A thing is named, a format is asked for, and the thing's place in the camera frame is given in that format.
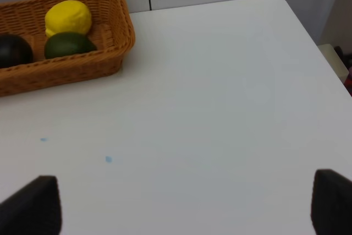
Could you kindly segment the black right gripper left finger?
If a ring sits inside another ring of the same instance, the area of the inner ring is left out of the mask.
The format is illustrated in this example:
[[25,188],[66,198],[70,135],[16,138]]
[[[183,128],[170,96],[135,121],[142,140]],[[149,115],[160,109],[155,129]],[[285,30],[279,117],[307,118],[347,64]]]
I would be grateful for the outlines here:
[[60,234],[61,229],[55,176],[39,176],[1,202],[1,234]]

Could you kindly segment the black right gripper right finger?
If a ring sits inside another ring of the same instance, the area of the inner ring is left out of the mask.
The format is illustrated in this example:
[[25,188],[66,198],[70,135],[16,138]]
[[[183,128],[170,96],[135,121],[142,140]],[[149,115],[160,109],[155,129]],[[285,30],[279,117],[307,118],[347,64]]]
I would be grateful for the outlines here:
[[351,180],[331,169],[315,172],[311,221],[318,235],[351,234]]

